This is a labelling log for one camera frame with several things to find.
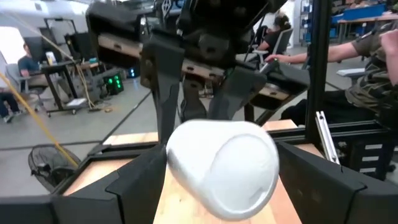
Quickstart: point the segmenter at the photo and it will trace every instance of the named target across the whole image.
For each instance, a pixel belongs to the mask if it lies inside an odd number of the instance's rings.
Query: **person's arm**
[[[359,52],[355,49],[353,43],[346,43],[337,46],[329,47],[328,62],[339,62],[341,60],[355,58],[359,56]],[[298,55],[270,55],[266,60],[278,59],[285,63],[304,63],[307,59],[307,53]]]
[[[398,84],[398,29],[380,35],[381,45],[386,53],[388,77],[391,84]]]
[[[273,32],[270,34],[267,34],[264,37],[264,41],[260,44],[260,46],[257,48],[258,50],[267,50],[270,46],[271,48],[275,47],[276,42],[278,41],[280,32]]]
[[[257,50],[267,50],[269,48],[269,44],[265,41],[263,41],[260,46],[257,48]]]
[[[23,77],[29,76],[28,66],[23,58],[18,61],[18,69]]]
[[[370,32],[350,43],[329,47],[328,62],[339,62],[345,59],[355,58],[360,55],[367,57],[370,56],[371,46],[373,41],[376,41],[375,38],[378,38],[378,34],[379,33]],[[275,58],[280,62],[285,63],[304,63],[307,59],[307,53],[294,56],[270,55],[266,60],[271,61]]]

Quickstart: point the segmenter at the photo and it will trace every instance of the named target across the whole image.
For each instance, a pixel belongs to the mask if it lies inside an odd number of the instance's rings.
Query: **window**
[[[0,52],[8,64],[18,63],[26,53],[24,39],[15,27],[0,27]]]

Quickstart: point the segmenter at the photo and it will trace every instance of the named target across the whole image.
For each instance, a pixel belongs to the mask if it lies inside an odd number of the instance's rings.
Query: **black chair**
[[[261,68],[264,65],[264,56],[268,54],[276,54],[276,53],[282,53],[285,54],[287,47],[289,46],[289,40],[290,37],[293,34],[293,29],[287,29],[283,30],[278,38],[278,41],[275,44],[274,51],[269,52],[267,50],[253,50],[253,53],[257,54],[259,57],[259,68]]]
[[[10,82],[13,83],[17,87],[17,89],[21,93],[25,93],[27,95],[36,95],[37,96],[37,102],[33,105],[33,108],[37,111],[39,108],[41,108],[44,111],[47,111],[44,107],[44,102],[45,101],[50,101],[52,99],[48,100],[43,100],[40,97],[40,94],[44,92],[44,90],[47,88],[47,86],[43,85],[37,85],[37,86],[32,86],[32,85],[27,85],[27,81],[32,78],[32,77],[22,77],[21,74],[19,73],[19,68],[17,64],[8,64],[6,65],[6,75],[9,78]]]

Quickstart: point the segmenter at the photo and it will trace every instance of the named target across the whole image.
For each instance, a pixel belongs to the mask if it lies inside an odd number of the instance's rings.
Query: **white wall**
[[[274,20],[275,20],[275,14],[273,14],[273,13],[266,14],[266,17],[264,18],[264,21],[262,22],[262,24],[260,24],[260,22],[261,22],[261,19],[260,19],[260,21],[258,21],[256,23],[256,25],[254,25],[254,27],[253,27],[254,32],[257,32],[257,30],[260,26],[267,26],[268,28],[271,28],[271,29],[274,28]]]
[[[41,7],[41,11],[36,9],[35,4]],[[71,1],[0,0],[0,27],[15,27],[22,37],[38,37],[39,27],[45,27],[45,17],[62,17],[73,19],[78,32],[86,32],[88,28],[84,12],[87,7],[87,4]],[[65,42],[63,37],[65,34],[73,33],[72,25],[66,22],[51,22],[50,28],[58,43]],[[22,49],[20,39],[16,39],[10,45],[17,48],[16,52]],[[61,48],[68,53],[66,45]],[[5,64],[7,64],[5,57],[0,57],[0,72],[4,72]]]
[[[24,39],[15,27],[0,27],[0,52],[7,63],[17,63],[25,55]]]

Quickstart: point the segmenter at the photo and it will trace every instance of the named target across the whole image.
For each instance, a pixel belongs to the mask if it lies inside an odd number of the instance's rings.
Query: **metal bracket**
[[[152,90],[160,143],[167,142],[174,131],[184,53],[178,42],[162,34],[152,34],[142,47],[141,68],[145,69],[141,72],[145,74],[141,79]]]
[[[326,159],[335,164],[340,164],[337,156],[336,148],[331,138],[328,123],[326,121],[325,114],[323,111],[316,113],[315,121],[317,122],[319,136],[325,150]]]
[[[182,82],[182,91],[184,99],[181,103],[181,122],[191,119],[206,119],[207,110],[199,97],[199,90],[203,89],[203,84],[196,80],[190,79],[188,74]]]
[[[232,120],[235,113],[256,96],[267,83],[267,74],[278,66],[274,61],[260,72],[236,66],[210,102],[208,118]]]

